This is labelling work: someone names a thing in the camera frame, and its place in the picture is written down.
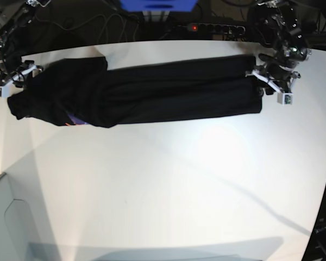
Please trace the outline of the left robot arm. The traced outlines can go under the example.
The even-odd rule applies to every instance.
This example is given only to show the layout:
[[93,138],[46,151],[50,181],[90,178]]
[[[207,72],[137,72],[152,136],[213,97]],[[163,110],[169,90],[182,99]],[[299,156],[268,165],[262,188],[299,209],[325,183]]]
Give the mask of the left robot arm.
[[257,1],[248,9],[247,22],[254,40],[274,50],[272,55],[260,53],[262,64],[247,75],[262,81],[267,95],[276,92],[279,103],[291,104],[293,86],[300,79],[296,67],[311,55],[292,4]]

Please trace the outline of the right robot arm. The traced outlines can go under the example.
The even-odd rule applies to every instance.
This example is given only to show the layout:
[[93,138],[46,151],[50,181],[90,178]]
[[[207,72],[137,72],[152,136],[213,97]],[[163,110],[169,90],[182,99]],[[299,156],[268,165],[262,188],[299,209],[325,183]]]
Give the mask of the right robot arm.
[[0,1],[0,97],[10,85],[26,87],[27,76],[41,70],[33,61],[23,62],[23,38],[18,31],[29,25],[38,9],[50,1]]

